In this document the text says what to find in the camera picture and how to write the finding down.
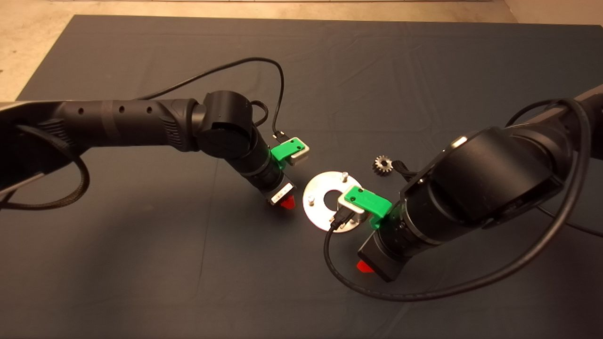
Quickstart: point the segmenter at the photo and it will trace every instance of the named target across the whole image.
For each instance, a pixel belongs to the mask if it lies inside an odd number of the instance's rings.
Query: cable
[[[555,215],[552,212],[548,211],[546,208],[544,208],[542,206],[536,206],[536,209],[538,209],[540,212],[548,215],[551,218],[555,217]],[[588,233],[590,235],[594,235],[594,236],[598,236],[600,238],[603,238],[603,232],[600,232],[600,231],[597,231],[597,230],[593,230],[593,229],[589,229],[588,227],[584,227],[582,225],[575,224],[575,223],[572,223],[570,221],[566,221],[566,225],[568,225],[569,227],[572,227],[572,228],[574,228],[576,230],[580,230],[580,231],[582,231],[584,233]]]
[[[505,279],[506,277],[511,276],[513,273],[519,271],[525,265],[530,263],[538,254],[540,254],[540,252],[542,252],[546,245],[549,244],[549,242],[553,239],[557,232],[559,232],[566,220],[569,218],[569,215],[571,214],[573,208],[576,206],[576,202],[578,201],[578,197],[580,195],[580,192],[582,191],[582,186],[584,185],[584,181],[586,180],[586,172],[588,170],[590,160],[590,123],[589,118],[586,112],[584,111],[584,108],[580,105],[580,103],[573,99],[562,99],[559,100],[558,103],[568,107],[576,115],[577,120],[579,122],[580,144],[578,149],[578,160],[576,161],[575,170],[572,174],[572,178],[570,180],[566,195],[563,199],[563,202],[561,203],[561,207],[557,212],[557,216],[555,216],[554,220],[551,222],[546,231],[542,234],[540,239],[538,239],[530,249],[528,249],[521,256],[516,258],[513,262],[490,274],[486,274],[485,276],[446,288],[440,288],[437,290],[426,291],[421,293],[383,293],[369,290],[367,288],[359,286],[345,278],[343,275],[341,275],[341,273],[337,271],[329,255],[329,243],[331,236],[333,235],[333,231],[335,230],[334,227],[331,227],[331,229],[327,232],[327,235],[324,238],[323,246],[324,260],[331,273],[342,284],[344,284],[351,290],[356,291],[357,293],[363,294],[365,296],[393,302],[418,302],[423,300],[433,300],[454,296],[456,294],[476,290],[478,288]]]
[[[417,172],[409,170],[408,167],[406,167],[406,165],[400,160],[392,161],[391,166],[396,172],[400,173],[400,175],[406,181],[410,181],[414,176],[417,175]]]
[[[274,109],[274,116],[272,117],[272,132],[274,133],[274,135],[277,135],[278,131],[276,129],[276,119],[279,116],[279,111],[280,111],[280,104],[283,101],[283,93],[285,91],[285,75],[283,73],[283,68],[280,66],[280,64],[278,62],[276,62],[275,60],[269,59],[269,58],[263,58],[263,57],[250,57],[250,58],[244,58],[244,59],[240,59],[231,63],[227,63],[225,65],[222,66],[218,66],[212,69],[208,69],[207,71],[204,71],[202,73],[199,73],[197,75],[194,75],[186,80],[183,80],[173,86],[167,87],[165,89],[162,90],[158,90],[157,92],[153,92],[151,94],[147,94],[147,95],[143,95],[141,97],[136,98],[136,100],[151,100],[151,99],[155,99],[161,95],[164,95],[166,93],[170,93],[178,88],[181,88],[182,86],[185,86],[193,81],[199,80],[203,77],[206,77],[210,74],[213,74],[215,72],[219,72],[219,71],[223,71],[225,69],[228,68],[232,68],[244,63],[248,63],[248,62],[265,62],[265,63],[271,63],[272,65],[276,66],[276,68],[279,70],[279,75],[280,75],[280,91],[279,91],[279,99],[276,103],[276,108]]]
[[[4,195],[4,198],[2,198],[2,201],[0,201],[0,211],[2,210],[2,205],[8,203],[15,193],[17,193],[16,189]]]
[[[268,114],[269,114],[269,113],[268,113],[268,107],[267,107],[267,106],[266,106],[266,105],[265,105],[263,102],[261,102],[261,101],[259,101],[259,100],[254,100],[254,101],[252,101],[252,102],[251,102],[251,105],[252,105],[252,106],[258,106],[258,107],[260,107],[260,108],[261,108],[261,109],[264,111],[264,116],[263,116],[263,117],[262,117],[260,120],[258,120],[258,121],[256,121],[256,122],[254,122],[254,123],[253,123],[253,125],[254,125],[255,127],[259,127],[259,126],[261,126],[263,123],[265,123],[265,122],[266,122],[266,120],[268,120]]]
[[[511,117],[511,119],[509,119],[509,121],[507,121],[507,124],[505,125],[505,127],[509,127],[509,126],[513,125],[517,121],[517,119],[519,119],[522,115],[528,113],[529,111],[531,111],[533,109],[536,109],[536,108],[541,107],[541,106],[552,105],[552,104],[555,104],[557,102],[558,102],[558,100],[555,100],[555,99],[553,99],[553,100],[542,100],[542,101],[538,101],[536,103],[527,105],[526,107],[522,108],[519,112],[515,113]]]
[[[513,125],[517,121],[517,119],[519,119],[521,116],[523,116],[524,114],[528,113],[529,111],[531,111],[533,109],[536,109],[538,107],[541,107],[541,106],[553,105],[553,104],[557,103],[557,101],[558,100],[543,100],[543,101],[538,101],[537,103],[530,104],[530,105],[522,108],[519,112],[515,113],[511,117],[511,119],[509,119],[509,121],[507,121],[507,123],[505,124],[505,127],[509,127],[509,126]],[[555,215],[553,213],[547,211],[542,206],[536,206],[536,208],[540,212],[548,215],[551,218],[555,217]],[[588,233],[590,235],[594,235],[594,236],[598,236],[598,237],[603,238],[603,232],[599,232],[597,230],[589,229],[588,227],[584,227],[584,226],[579,225],[579,224],[571,223],[570,221],[566,222],[566,225],[568,225],[569,227],[574,228],[576,230],[580,230],[582,232]]]
[[[54,135],[51,135],[49,133],[46,133],[46,132],[41,131],[34,127],[25,126],[25,125],[17,125],[16,128],[18,128],[19,130],[21,130],[25,133],[28,133],[29,135],[33,135],[36,138],[46,141],[52,147],[54,147],[56,150],[61,152],[69,160],[73,161],[76,164],[76,166],[78,167],[78,169],[80,170],[81,181],[80,181],[80,184],[78,185],[78,187],[73,192],[71,192],[69,195],[67,195],[61,199],[51,201],[49,203],[42,203],[42,204],[9,203],[8,200],[12,197],[12,195],[16,192],[16,190],[11,191],[0,202],[0,209],[41,211],[41,210],[46,210],[46,209],[55,209],[55,208],[65,207],[65,206],[75,203],[77,200],[79,200],[84,195],[84,193],[86,193],[86,191],[88,190],[88,186],[90,185],[90,174],[88,173],[86,164],[81,160],[81,158],[79,156],[74,155],[73,153],[71,153],[69,151],[69,144],[67,144],[65,141],[55,137]]]

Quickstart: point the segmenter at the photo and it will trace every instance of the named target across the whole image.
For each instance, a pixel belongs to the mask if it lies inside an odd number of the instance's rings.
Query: red part
[[[295,208],[295,197],[293,195],[288,196],[280,202],[280,205],[286,209],[294,209]]]
[[[360,260],[356,264],[356,268],[362,273],[373,273],[373,269],[364,261]]]

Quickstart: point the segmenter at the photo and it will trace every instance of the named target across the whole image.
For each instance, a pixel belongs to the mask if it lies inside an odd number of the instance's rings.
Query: metal washer
[[[330,191],[346,192],[351,186],[362,187],[356,179],[343,172],[323,172],[312,178],[303,191],[303,209],[308,219],[319,229],[325,232],[328,231],[331,228],[330,219],[336,211],[329,209],[324,204],[324,196]],[[358,224],[357,221],[350,220],[344,227],[335,230],[334,233],[348,232]]]

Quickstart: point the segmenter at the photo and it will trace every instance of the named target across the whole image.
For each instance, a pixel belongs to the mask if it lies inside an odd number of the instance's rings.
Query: metal gear
[[[378,156],[375,158],[373,162],[373,171],[378,176],[388,176],[394,170],[394,167],[391,165],[391,159],[388,156]]]

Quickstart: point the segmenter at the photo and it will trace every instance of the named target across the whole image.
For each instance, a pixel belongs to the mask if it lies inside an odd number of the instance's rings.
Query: table
[[[287,173],[297,200],[314,175],[348,171],[396,199],[403,180],[371,171],[380,154],[412,169],[465,132],[502,125],[526,104],[603,82],[595,26],[76,16],[20,100],[132,98],[203,69],[271,57],[286,75],[279,128],[311,158]],[[235,90],[273,108],[277,73],[253,64],[169,97]],[[262,126],[268,136],[268,124]],[[389,303],[339,284],[324,233],[273,209],[222,160],[169,147],[99,148],[77,203],[0,213],[0,337],[594,338],[603,335],[601,240],[564,229],[531,265],[472,293]],[[602,229],[600,161],[574,220]],[[68,167],[14,197],[69,192]],[[550,203],[556,206],[558,201]],[[333,237],[339,269],[367,287],[421,291],[506,264],[548,218],[529,212],[417,256],[391,284],[357,272],[368,225]]]

